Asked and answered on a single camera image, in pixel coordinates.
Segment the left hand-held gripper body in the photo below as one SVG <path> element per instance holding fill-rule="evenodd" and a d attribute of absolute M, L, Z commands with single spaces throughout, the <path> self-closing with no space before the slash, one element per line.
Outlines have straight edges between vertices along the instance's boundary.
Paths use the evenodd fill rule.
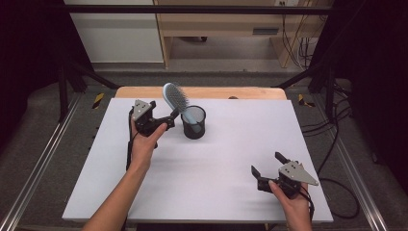
<path fill-rule="evenodd" d="M 147 103 L 136 99 L 134 106 L 129 112 L 130 119 L 134 122 L 137 131 L 146 137 L 153 134 L 163 123 L 167 125 L 166 129 L 175 126 L 175 122 L 170 119 L 170 116 L 155 118 L 153 116 L 153 110 L 150 109 L 150 102 Z"/>

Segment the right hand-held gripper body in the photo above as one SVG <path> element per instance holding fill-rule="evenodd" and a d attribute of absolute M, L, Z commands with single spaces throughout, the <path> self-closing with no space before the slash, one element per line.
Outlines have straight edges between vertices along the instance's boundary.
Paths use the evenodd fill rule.
<path fill-rule="evenodd" d="M 271 179 L 263 177 L 257 180 L 257 189 L 262 192 L 272 193 L 268 181 L 276 183 L 288 198 L 293 198 L 300 193 L 301 184 L 317 186 L 318 180 L 311 176 L 298 162 L 289 161 L 278 169 L 278 177 Z"/>

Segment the light blue hairbrush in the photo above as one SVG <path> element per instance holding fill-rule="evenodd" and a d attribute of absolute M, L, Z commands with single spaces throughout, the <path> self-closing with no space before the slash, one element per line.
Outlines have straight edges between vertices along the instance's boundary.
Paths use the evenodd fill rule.
<path fill-rule="evenodd" d="M 183 118 L 185 118 L 191 125 L 191 128 L 195 133 L 201 131 L 200 125 L 188 111 L 190 101 L 178 85 L 174 83 L 166 83 L 163 86 L 163 98 L 172 110 L 178 110 Z"/>

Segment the black mesh pen cup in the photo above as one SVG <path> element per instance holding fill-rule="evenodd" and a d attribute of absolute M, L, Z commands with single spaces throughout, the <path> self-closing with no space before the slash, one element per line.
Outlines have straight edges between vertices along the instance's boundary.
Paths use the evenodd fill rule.
<path fill-rule="evenodd" d="M 198 140 L 205 134 L 206 112 L 203 108 L 191 105 L 181 115 L 184 134 L 191 140 Z"/>

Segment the person's left hand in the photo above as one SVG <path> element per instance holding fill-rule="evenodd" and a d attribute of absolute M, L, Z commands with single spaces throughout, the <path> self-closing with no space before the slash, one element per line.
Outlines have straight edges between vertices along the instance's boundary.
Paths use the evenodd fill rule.
<path fill-rule="evenodd" d="M 159 138 L 166 131 L 167 125 L 162 123 L 150 136 L 146 137 L 139 133 L 135 125 L 132 125 L 132 149 L 131 164 L 132 171 L 147 172 L 150 167 L 153 150 Z"/>

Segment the person's right hand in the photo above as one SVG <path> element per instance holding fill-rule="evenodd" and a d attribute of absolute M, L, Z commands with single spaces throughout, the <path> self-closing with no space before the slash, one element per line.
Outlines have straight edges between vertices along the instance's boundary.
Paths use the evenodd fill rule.
<path fill-rule="evenodd" d="M 295 220 L 309 220 L 309 202 L 302 195 L 298 195 L 296 198 L 289 199 L 282 191 L 282 189 L 273 181 L 269 180 L 268 184 L 271 191 L 279 200 L 287 221 Z"/>

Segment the white table cover board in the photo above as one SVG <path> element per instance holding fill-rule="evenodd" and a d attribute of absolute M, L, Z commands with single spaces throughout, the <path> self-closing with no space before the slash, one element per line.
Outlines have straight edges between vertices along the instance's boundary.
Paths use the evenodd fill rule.
<path fill-rule="evenodd" d="M 65 207 L 66 220 L 84 222 L 123 176 L 128 114 L 135 101 L 110 101 L 89 155 Z M 185 137 L 181 124 L 165 132 L 129 211 L 131 222 L 281 222 L 276 197 L 257 188 L 251 170 L 275 178 L 281 153 L 314 169 L 289 100 L 198 99 L 205 134 Z"/>

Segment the yellow black tape strip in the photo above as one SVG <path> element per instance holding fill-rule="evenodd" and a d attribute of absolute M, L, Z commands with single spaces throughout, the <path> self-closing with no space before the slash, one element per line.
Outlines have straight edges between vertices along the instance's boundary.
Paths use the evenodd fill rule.
<path fill-rule="evenodd" d="M 99 107 L 103 97 L 104 97 L 104 93 L 102 93 L 102 92 L 100 92 L 100 93 L 98 93 L 96 95 L 96 97 L 94 99 L 94 102 L 93 102 L 93 105 L 92 105 L 93 109 L 97 109 Z"/>
<path fill-rule="evenodd" d="M 316 107 L 315 103 L 313 103 L 313 102 L 306 102 L 305 99 L 304 99 L 304 97 L 303 97 L 303 94 L 299 94 L 299 95 L 298 95 L 298 104 L 299 104 L 300 106 L 306 106 L 306 107 L 310 107 L 310 108 Z"/>

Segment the white cabinet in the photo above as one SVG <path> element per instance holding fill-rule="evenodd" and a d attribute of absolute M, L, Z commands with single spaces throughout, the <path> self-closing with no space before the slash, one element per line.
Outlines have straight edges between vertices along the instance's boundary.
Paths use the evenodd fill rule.
<path fill-rule="evenodd" d="M 154 13 L 72 13 L 70 16 L 93 64 L 164 61 Z"/>

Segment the wooden desk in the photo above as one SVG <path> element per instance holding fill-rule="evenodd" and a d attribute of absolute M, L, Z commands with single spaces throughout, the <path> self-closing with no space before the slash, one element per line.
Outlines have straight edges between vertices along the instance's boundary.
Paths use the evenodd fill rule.
<path fill-rule="evenodd" d="M 159 5 L 330 7 L 334 0 L 153 0 Z M 294 62 L 302 38 L 318 38 L 324 15 L 274 14 L 183 14 L 157 15 L 161 36 L 175 37 L 266 37 L 272 42 L 282 67 Z"/>

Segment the black curtain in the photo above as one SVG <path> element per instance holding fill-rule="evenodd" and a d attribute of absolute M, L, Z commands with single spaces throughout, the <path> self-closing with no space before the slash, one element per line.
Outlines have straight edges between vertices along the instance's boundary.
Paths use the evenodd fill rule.
<path fill-rule="evenodd" d="M 64 0 L 0 0 L 0 147 L 26 112 L 28 97 L 58 81 L 62 60 L 91 68 L 69 13 L 46 13 Z"/>
<path fill-rule="evenodd" d="M 408 194 L 408 0 L 333 0 L 313 60 L 344 31 L 332 64 L 351 83 L 357 111 L 374 152 Z"/>

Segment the aluminium floor rail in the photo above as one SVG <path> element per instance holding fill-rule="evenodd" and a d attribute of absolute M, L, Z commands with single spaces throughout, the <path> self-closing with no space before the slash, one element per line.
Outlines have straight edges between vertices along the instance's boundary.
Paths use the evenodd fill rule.
<path fill-rule="evenodd" d="M 11 209 L 7 212 L 5 218 L 0 222 L 0 231 L 14 231 L 16 228 L 42 178 L 42 175 L 46 171 L 48 164 L 58 148 L 64 136 L 65 130 L 77 110 L 81 98 L 81 93 L 73 94 L 73 97 L 68 104 L 66 115 L 57 124 L 51 138 L 48 140 L 46 146 L 41 152 L 41 155 L 39 156 L 31 174 L 18 194 L 18 197 L 14 201 Z"/>
<path fill-rule="evenodd" d="M 354 165 L 345 145 L 341 138 L 336 141 L 338 156 L 344 168 L 345 174 L 350 182 L 358 202 L 360 203 L 363 213 L 372 231 L 389 231 L 388 226 L 378 210 L 370 191 L 364 182 L 357 166 Z"/>

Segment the black metal frame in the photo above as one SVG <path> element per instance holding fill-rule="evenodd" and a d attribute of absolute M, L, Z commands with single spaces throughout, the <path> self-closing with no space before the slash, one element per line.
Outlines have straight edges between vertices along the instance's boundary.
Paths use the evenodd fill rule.
<path fill-rule="evenodd" d="M 191 5 L 55 5 L 49 12 L 66 13 L 183 13 L 183 14 L 284 14 L 331 15 L 333 7 L 248 7 L 248 6 L 191 6 Z"/>

